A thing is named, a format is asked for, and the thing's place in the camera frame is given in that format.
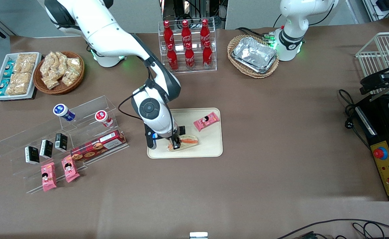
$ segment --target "red bottle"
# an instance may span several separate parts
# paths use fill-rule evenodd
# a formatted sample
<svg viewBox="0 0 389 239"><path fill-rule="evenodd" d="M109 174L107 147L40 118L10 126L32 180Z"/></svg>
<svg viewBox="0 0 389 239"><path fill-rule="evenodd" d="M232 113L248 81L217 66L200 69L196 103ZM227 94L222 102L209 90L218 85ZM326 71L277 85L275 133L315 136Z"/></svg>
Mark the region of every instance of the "red bottle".
<svg viewBox="0 0 389 239"><path fill-rule="evenodd" d="M167 44L167 48L170 45L171 48L174 48L175 43L174 43L174 33L172 30L169 28L169 21L165 20L164 21L164 39L165 39L165 44Z"/></svg>
<svg viewBox="0 0 389 239"><path fill-rule="evenodd" d="M184 49L192 48L192 33L189 29L189 22L187 20L183 20L183 30L181 31L181 37L183 38L183 46Z"/></svg>
<svg viewBox="0 0 389 239"><path fill-rule="evenodd" d="M210 69L212 67L212 50L211 42L205 42L205 48L203 49L203 68Z"/></svg>
<svg viewBox="0 0 389 239"><path fill-rule="evenodd" d="M171 71L173 71L173 72L178 71L177 54L175 53L172 45L168 45L167 48L168 48L167 57L168 57L169 67L171 68Z"/></svg>
<svg viewBox="0 0 389 239"><path fill-rule="evenodd" d="M195 68L195 53L193 52L193 50L190 48L190 49L187 49L185 54L186 56L186 67L187 67L187 70L189 71L193 71L193 69Z"/></svg>
<svg viewBox="0 0 389 239"><path fill-rule="evenodd" d="M205 42L208 41L209 41L208 19L203 19L202 29L200 30L200 47L203 49L205 47Z"/></svg>

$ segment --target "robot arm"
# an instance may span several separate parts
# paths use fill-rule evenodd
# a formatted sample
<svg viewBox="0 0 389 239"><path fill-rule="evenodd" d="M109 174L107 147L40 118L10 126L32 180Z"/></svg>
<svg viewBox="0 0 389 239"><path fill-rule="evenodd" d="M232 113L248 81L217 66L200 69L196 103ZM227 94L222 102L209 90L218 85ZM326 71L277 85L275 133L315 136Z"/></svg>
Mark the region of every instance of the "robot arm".
<svg viewBox="0 0 389 239"><path fill-rule="evenodd" d="M328 12L339 0L281 0L281 15L286 17L283 29L275 31L276 50L282 61L294 59L307 32L307 16Z"/></svg>
<svg viewBox="0 0 389 239"><path fill-rule="evenodd" d="M158 138L168 138L174 148L179 148L179 127L167 103L178 97L181 85L136 35L119 26L108 11L111 3L112 0L45 0L47 13L56 27L81 35L95 50L101 65L103 62L113 66L120 61L119 56L135 55L156 73L153 80L148 79L134 91L132 106L147 125L146 137L151 129Z"/></svg>

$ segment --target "small silver object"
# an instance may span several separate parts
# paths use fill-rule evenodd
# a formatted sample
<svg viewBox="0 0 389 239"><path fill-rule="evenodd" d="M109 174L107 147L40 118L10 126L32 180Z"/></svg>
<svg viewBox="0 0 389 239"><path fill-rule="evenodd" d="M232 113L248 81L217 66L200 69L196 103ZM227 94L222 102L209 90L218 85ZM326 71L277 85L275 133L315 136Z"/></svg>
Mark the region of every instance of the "small silver object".
<svg viewBox="0 0 389 239"><path fill-rule="evenodd" d="M277 59L277 51L252 37L242 38L231 56L259 74L265 74Z"/></svg>

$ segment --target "wicker basket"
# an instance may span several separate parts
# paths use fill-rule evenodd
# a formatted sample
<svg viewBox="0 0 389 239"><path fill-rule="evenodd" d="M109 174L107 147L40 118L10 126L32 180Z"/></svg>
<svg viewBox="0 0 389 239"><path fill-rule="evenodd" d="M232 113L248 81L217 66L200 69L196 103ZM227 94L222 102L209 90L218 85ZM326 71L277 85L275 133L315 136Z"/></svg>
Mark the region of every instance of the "wicker basket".
<svg viewBox="0 0 389 239"><path fill-rule="evenodd" d="M254 38L256 41L260 42L261 44L266 44L263 40L261 40L260 38L257 38L257 37L254 37L254 36L249 36L249 35L240 35L240 36L237 36L235 38L233 38L230 43L228 44L227 46L227 56L228 56L228 59L230 60L230 62L240 71L242 72L243 74L247 75L247 76L250 76L252 78L256 78L256 79L261 79L261 78L265 78L269 75L271 75L273 73L273 71L275 71L275 69L277 68L278 66L278 57L277 59L274 61L273 65L269 68L269 70L265 73L265 74L258 74L257 72L255 72L254 70L250 69L249 67L247 67L246 65L243 65L242 63L236 61L232 56L231 56L231 52L234 50L234 48L236 48L236 46L239 44L240 40L242 38L246 38L246 37L252 37Z"/></svg>
<svg viewBox="0 0 389 239"><path fill-rule="evenodd" d="M58 80L60 85L58 85L58 86L54 87L53 89L49 90L47 88L47 86L45 86L44 82L41 80L42 75L41 75L41 72L39 71L40 68L41 68L41 65L44 62L44 59L43 59L38 64L38 66L37 66L37 68L35 69L35 72L34 72L34 85L35 85L35 87L39 91L44 92L46 94L57 94L57 95L67 94L67 93L73 91L77 86L79 86L79 84L81 84L82 78L84 77L84 70L85 70L83 59L78 54L70 52L70 51L62 51L62 53L63 53L63 55L67 56L68 58L78 58L79 59L79 62L81 63L81 74L76 79L76 81L72 85L70 85L70 86L66 86L61 81L61 78L60 78Z"/></svg>

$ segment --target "brown table surface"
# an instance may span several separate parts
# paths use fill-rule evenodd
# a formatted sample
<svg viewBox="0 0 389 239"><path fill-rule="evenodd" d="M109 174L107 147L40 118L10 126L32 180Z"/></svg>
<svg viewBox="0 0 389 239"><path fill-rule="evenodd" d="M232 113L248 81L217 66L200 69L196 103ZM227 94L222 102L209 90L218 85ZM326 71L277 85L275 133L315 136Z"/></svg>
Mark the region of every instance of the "brown table surface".
<svg viewBox="0 0 389 239"><path fill-rule="evenodd" d="M344 128L337 97L344 88L361 98L354 54L388 31L386 20L311 27L296 58L262 80L241 74L227 59L227 44L240 32L218 31L218 70L178 74L182 91L169 106L220 109L222 156L149 159L143 123L119 115L130 147L91 165L69 187L25 194L23 180L0 158L0 238L169 239L208 231L211 239L273 239L325 219L389 224L372 156ZM140 37L159 54L157 35ZM82 38L11 38L12 52L79 53L86 71L70 94L0 102L0 140L53 118L57 103L75 107L106 95L117 105L146 79L136 57L102 68L85 46ZM123 109L134 113L129 103ZM354 237L348 222L311 230Z"/></svg>

